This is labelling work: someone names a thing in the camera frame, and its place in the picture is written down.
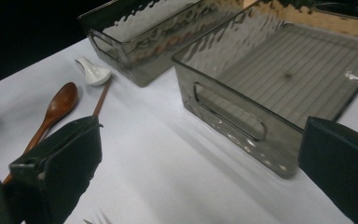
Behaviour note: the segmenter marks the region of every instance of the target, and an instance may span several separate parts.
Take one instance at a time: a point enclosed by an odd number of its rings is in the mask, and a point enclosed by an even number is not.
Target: gray translucent bin
[[[258,1],[173,55],[184,106],[281,177],[308,116],[358,92],[358,18],[313,1]]]
[[[98,56],[140,87],[185,44],[242,10],[243,0],[117,0],[78,17]]]

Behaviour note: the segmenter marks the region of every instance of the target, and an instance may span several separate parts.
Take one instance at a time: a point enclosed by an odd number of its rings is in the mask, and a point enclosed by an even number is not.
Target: white tablecloth
[[[66,82],[79,102],[50,133],[93,112],[102,87],[86,86],[82,55],[109,67],[85,39],[0,81],[1,180]],[[100,114],[103,161],[66,223],[351,223],[301,170],[277,177],[185,110],[173,68],[145,88],[116,74]],[[340,122],[358,131],[358,97]]]

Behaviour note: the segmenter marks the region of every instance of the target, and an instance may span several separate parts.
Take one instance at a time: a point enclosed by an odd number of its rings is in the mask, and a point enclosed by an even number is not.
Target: table surface
[[[92,114],[103,88],[86,85],[81,56],[109,67],[85,39],[0,81],[1,180],[65,83],[79,102],[49,133]],[[103,161],[66,223],[351,223],[304,172],[279,178],[188,112],[173,68],[145,88],[112,70]],[[339,122],[358,132],[358,96]]]

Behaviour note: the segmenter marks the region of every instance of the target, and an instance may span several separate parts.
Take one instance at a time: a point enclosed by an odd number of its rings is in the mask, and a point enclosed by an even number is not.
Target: dark background
[[[76,18],[106,2],[0,0],[0,80],[86,38]]]

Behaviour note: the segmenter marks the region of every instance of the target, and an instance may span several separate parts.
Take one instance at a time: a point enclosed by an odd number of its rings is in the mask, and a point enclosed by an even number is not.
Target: wooden spoon
[[[55,123],[60,119],[65,117],[76,105],[77,102],[77,87],[75,83],[68,82],[66,83],[53,97],[50,104],[48,105],[48,110],[45,115],[45,119],[37,130],[34,137],[31,139],[27,148],[24,150],[24,153],[28,152],[39,143],[40,139],[43,137],[45,132],[51,128]],[[11,175],[8,175],[4,180],[6,184],[11,179]]]

